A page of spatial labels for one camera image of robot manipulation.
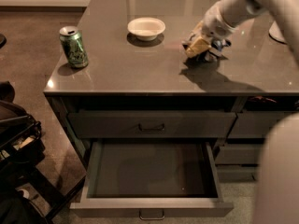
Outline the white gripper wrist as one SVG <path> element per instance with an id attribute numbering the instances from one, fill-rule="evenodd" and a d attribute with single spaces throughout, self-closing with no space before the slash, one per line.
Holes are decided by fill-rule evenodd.
<path id="1" fill-rule="evenodd" d="M 191 35 L 201 33 L 201 36 L 184 45 L 185 53 L 189 58 L 208 51 L 211 48 L 209 42 L 212 40 L 223 40 L 235 31 L 234 26 L 226 17 L 229 8 L 228 4 L 217 2 L 206 12 L 202 21 L 195 25 Z"/>

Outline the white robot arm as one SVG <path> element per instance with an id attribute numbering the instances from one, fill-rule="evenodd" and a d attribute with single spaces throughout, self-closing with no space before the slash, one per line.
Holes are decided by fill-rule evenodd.
<path id="1" fill-rule="evenodd" d="M 227 37 L 244 21 L 268 11 L 274 18 L 289 46 L 294 59 L 299 62 L 299 0 L 220 0 L 204 15 L 183 42 L 189 58 L 204 54 L 208 58 L 221 56 L 230 42 Z"/>

